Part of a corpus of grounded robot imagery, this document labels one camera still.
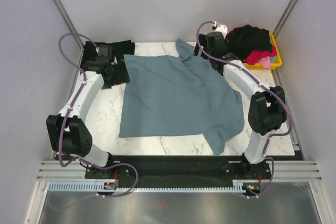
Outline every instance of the cable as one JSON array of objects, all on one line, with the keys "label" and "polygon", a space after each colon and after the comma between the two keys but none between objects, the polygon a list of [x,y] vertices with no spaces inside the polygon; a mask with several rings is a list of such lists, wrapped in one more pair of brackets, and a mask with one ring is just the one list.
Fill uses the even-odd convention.
[{"label": "cable", "polygon": [[[63,122],[62,122],[61,131],[60,131],[60,134],[59,134],[59,144],[58,144],[58,159],[59,159],[59,164],[60,164],[61,167],[67,167],[67,166],[68,166],[69,164],[71,164],[73,161],[75,161],[75,160],[79,160],[79,161],[80,161],[80,164],[81,164],[81,162],[83,162],[83,163],[85,163],[85,164],[87,164],[87,165],[91,165],[92,167],[97,168],[97,169],[101,169],[101,170],[113,169],[113,168],[116,168],[116,167],[119,167],[119,166],[128,166],[128,167],[132,168],[132,169],[134,170],[134,172],[135,172],[135,182],[134,182],[134,184],[133,184],[128,190],[126,190],[126,191],[124,191],[124,192],[122,192],[122,193],[119,193],[119,194],[113,194],[113,195],[105,195],[105,197],[116,198],[116,197],[121,197],[121,196],[127,195],[127,194],[129,194],[129,193],[135,188],[135,186],[137,185],[138,180],[139,180],[139,174],[138,174],[138,171],[137,171],[137,169],[136,169],[133,165],[131,165],[131,164],[127,164],[127,163],[120,163],[120,164],[115,164],[115,165],[111,165],[111,166],[108,166],[108,167],[102,167],[102,166],[98,166],[98,165],[95,165],[95,164],[91,164],[90,162],[87,162],[87,161],[86,161],[85,159],[83,159],[83,158],[79,158],[79,159],[78,159],[77,157],[73,157],[73,158],[70,159],[66,164],[63,163],[63,158],[62,158],[62,144],[63,144],[63,135],[64,135],[65,127],[66,127],[66,122],[67,122],[67,120],[68,120],[68,118],[69,118],[69,114],[70,114],[70,112],[71,112],[71,110],[72,110],[72,107],[74,106],[74,103],[76,102],[76,100],[78,99],[78,97],[79,97],[81,91],[83,90],[84,86],[86,85],[86,80],[87,80],[85,71],[84,71],[83,69],[81,69],[80,66],[76,65],[73,61],[71,61],[71,60],[66,56],[66,54],[63,52],[62,45],[61,45],[62,40],[63,40],[65,37],[69,36],[69,35],[77,35],[77,36],[83,37],[83,38],[87,39],[88,41],[90,41],[90,42],[95,46],[95,48],[98,49],[98,46],[96,45],[96,43],[94,43],[90,38],[88,38],[87,36],[85,36],[85,35],[83,35],[83,34],[78,34],[78,33],[67,33],[67,34],[62,35],[62,36],[59,38],[59,40],[58,40],[58,49],[59,49],[60,53],[62,54],[63,58],[64,58],[68,63],[70,63],[72,66],[74,66],[75,68],[77,68],[77,69],[83,74],[83,82],[82,82],[81,86],[79,87],[77,93],[75,94],[73,100],[70,102],[70,106],[69,106],[69,108],[67,109],[67,112],[66,112],[66,114],[65,114],[65,116],[64,116],[64,119],[63,119]],[[66,207],[63,207],[63,208],[56,208],[56,207],[54,207],[54,206],[51,204],[51,202],[50,202],[50,199],[49,199],[50,197],[48,197],[47,202],[48,202],[48,206],[49,206],[52,210],[54,210],[54,211],[64,211],[64,210],[66,210],[66,209],[68,209],[68,208],[70,208],[70,207],[72,207],[72,206],[74,206],[74,205],[77,205],[77,204],[83,202],[84,200],[87,200],[87,199],[89,199],[89,198],[91,198],[91,197],[94,197],[94,196],[96,196],[96,195],[97,195],[97,194],[92,194],[92,195],[86,196],[86,197],[84,197],[83,199],[81,199],[81,200],[79,200],[79,201],[77,201],[77,202],[74,202],[74,203],[70,204],[69,206],[66,206]]]},{"label": "cable", "polygon": [[[236,67],[238,69],[240,69],[241,71],[243,71],[245,74],[247,74],[256,84],[260,85],[260,81],[255,78],[253,76],[253,74],[251,74],[248,70],[246,70],[245,68],[242,68],[241,66],[237,65],[237,64],[234,64],[230,61],[227,61],[227,60],[222,60],[222,59],[217,59],[211,55],[209,55],[201,46],[201,43],[200,43],[200,40],[199,40],[199,36],[200,36],[200,31],[202,29],[202,27],[206,24],[213,24],[214,22],[213,21],[206,21],[206,22],[203,22],[201,23],[201,25],[199,26],[199,28],[197,29],[197,32],[196,32],[196,42],[197,42],[197,45],[198,47],[200,48],[200,50],[202,51],[202,53],[206,56],[208,56],[208,58],[210,59],[213,59],[215,61],[219,61],[221,63],[224,63],[224,64],[228,64],[228,65],[231,65],[233,67]],[[267,150],[267,147],[269,145],[269,142],[270,142],[270,138],[271,137],[274,137],[274,136],[286,136],[288,135],[292,129],[293,129],[293,119],[292,119],[292,116],[289,112],[289,109],[287,108],[287,106],[285,105],[285,103],[282,101],[282,99],[280,97],[278,97],[273,91],[269,90],[268,88],[266,88],[265,86],[263,85],[260,85],[260,87],[262,89],[264,89],[266,92],[270,93],[280,104],[281,106],[283,107],[283,109],[285,110],[286,114],[287,114],[287,118],[288,118],[288,121],[289,121],[289,126],[288,126],[288,131],[285,132],[285,133],[272,133],[268,136],[266,142],[265,142],[265,146],[264,148],[262,149],[262,155],[265,156],[265,153],[266,153],[266,150]],[[271,184],[272,180],[273,180],[273,175],[274,175],[274,159],[272,157],[265,157],[265,159],[267,160],[270,160],[271,163],[272,163],[272,172],[271,172],[271,178],[269,180],[269,182],[267,183],[265,189],[263,191],[260,192],[259,195],[256,195],[256,196],[250,196],[250,198],[257,198],[261,195],[263,195],[267,189],[269,188],[269,185]]]}]

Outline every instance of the pink cloth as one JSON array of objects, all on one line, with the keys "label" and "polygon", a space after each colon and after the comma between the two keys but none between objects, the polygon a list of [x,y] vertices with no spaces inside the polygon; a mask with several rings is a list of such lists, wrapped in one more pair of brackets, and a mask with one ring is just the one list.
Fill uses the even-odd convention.
[{"label": "pink cloth", "polygon": [[271,60],[270,60],[269,56],[261,58],[258,61],[258,63],[260,63],[260,65],[262,65],[266,69],[270,69],[271,68]]},{"label": "pink cloth", "polygon": [[260,61],[264,57],[274,57],[277,55],[277,49],[274,45],[272,45],[272,52],[269,51],[260,51],[260,50],[253,50],[249,56],[247,56],[246,62],[249,65],[254,65],[258,61]]}]

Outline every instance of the gray panel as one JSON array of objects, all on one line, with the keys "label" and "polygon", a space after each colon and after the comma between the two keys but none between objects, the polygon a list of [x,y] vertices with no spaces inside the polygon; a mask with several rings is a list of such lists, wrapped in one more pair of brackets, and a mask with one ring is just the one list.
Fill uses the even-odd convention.
[{"label": "gray panel", "polygon": [[336,0],[298,0],[277,38],[281,83],[304,156],[316,160],[336,209]]},{"label": "gray panel", "polygon": [[76,30],[96,41],[195,41],[205,20],[271,31],[290,0],[61,0]]},{"label": "gray panel", "polygon": [[[51,0],[0,6],[0,223],[14,224],[23,223],[41,160],[51,155],[46,118],[65,104],[76,70],[58,51],[68,29]],[[63,45],[78,61],[74,39]]]},{"label": "gray panel", "polygon": [[[61,207],[88,194],[49,192],[48,197],[55,206]],[[42,216],[48,224],[321,223],[308,184],[273,184],[265,195],[255,200],[226,193],[133,193],[116,199],[94,197],[63,212],[54,212],[45,206]]]}]

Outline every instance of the folded black garment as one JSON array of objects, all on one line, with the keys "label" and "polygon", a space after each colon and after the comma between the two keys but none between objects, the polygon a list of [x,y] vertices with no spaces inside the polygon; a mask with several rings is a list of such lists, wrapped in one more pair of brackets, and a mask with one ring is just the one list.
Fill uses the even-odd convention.
[{"label": "folded black garment", "polygon": [[233,29],[226,37],[228,50],[240,60],[246,60],[253,50],[272,52],[269,31],[246,25]]},{"label": "folded black garment", "polygon": [[[104,77],[104,85],[102,89],[108,89],[114,85],[128,83],[130,81],[130,78],[124,62],[124,55],[134,54],[135,43],[133,43],[130,40],[126,40],[114,43],[96,42],[96,44],[97,46],[100,45],[112,46],[116,51],[115,58],[117,59],[117,63],[105,68],[104,73],[102,73]],[[86,41],[80,67],[85,69],[86,63],[90,61],[95,61],[96,56],[97,56],[96,48],[91,42]]]}]

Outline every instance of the pile of clothes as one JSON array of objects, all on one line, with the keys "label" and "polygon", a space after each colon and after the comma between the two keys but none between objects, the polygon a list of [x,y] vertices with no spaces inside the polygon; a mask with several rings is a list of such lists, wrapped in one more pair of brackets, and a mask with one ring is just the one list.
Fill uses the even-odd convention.
[{"label": "pile of clothes", "polygon": [[233,29],[225,37],[227,49],[249,65],[260,63],[269,69],[275,62],[277,50],[270,42],[269,31],[246,25]]}]

